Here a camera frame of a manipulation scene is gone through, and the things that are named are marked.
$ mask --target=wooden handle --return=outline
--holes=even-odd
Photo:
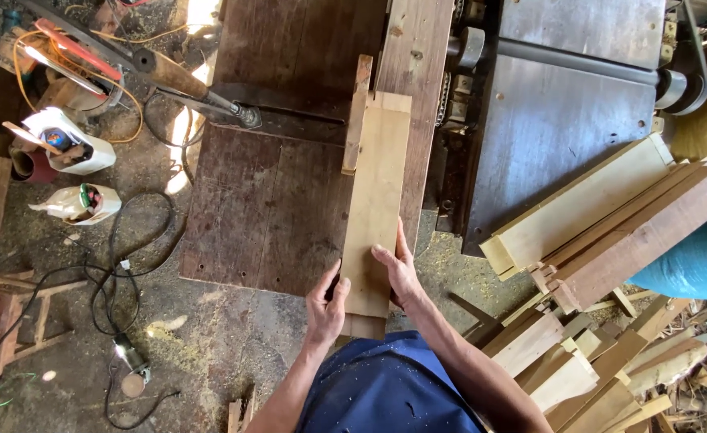
[[[44,142],[43,140],[39,139],[38,137],[32,135],[29,131],[26,129],[22,129],[20,126],[16,126],[15,124],[11,122],[3,122],[3,126],[6,128],[9,128],[12,133],[16,134],[19,138],[23,140],[27,140],[30,143],[37,144],[38,146],[46,149],[47,151],[55,154],[55,155],[61,155],[62,152],[61,150],[57,149],[56,147],[53,147],[52,145]]]
[[[175,89],[198,99],[204,99],[209,93],[206,84],[198,81],[185,68],[161,53],[139,49],[134,53],[133,62],[137,71],[149,75],[149,78],[160,86]]]

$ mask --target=person's right hand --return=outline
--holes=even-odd
[[[399,217],[399,229],[397,230],[396,254],[394,255],[383,248],[382,245],[375,245],[372,247],[372,255],[388,268],[388,280],[393,289],[391,300],[399,308],[406,310],[408,305],[414,304],[425,296],[423,287],[417,281],[414,258],[406,244],[401,217]]]

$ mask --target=blue shirt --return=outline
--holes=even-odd
[[[416,331],[353,340],[324,361],[297,433],[486,431]]]

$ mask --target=person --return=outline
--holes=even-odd
[[[396,253],[375,245],[372,255],[388,268],[392,301],[417,331],[355,339],[325,360],[342,331],[350,290],[342,278],[326,300],[338,260],[306,298],[300,354],[246,433],[486,431],[477,414],[499,433],[552,431],[530,396],[428,298],[400,219]]]

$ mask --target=workbench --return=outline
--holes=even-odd
[[[401,216],[414,245],[454,2],[393,0],[389,15],[387,3],[228,0],[213,83],[349,101],[359,55],[382,45],[374,88],[413,97]],[[180,277],[305,295],[342,255],[343,151],[207,125]]]

